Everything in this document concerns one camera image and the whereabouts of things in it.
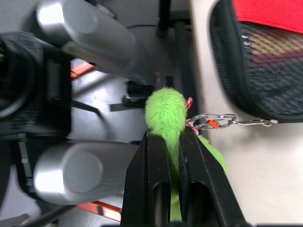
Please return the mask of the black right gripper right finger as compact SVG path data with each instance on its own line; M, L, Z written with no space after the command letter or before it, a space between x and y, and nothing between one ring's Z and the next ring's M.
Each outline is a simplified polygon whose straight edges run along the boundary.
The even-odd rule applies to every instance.
M179 140L180 207L189 227L244 227L245 217L221 164L192 132Z

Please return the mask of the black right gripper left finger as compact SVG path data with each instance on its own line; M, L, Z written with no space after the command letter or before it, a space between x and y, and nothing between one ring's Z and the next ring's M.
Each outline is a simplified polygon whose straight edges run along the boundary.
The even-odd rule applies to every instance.
M121 226L166 227L170 219L170 198L165 142L147 131L127 169Z

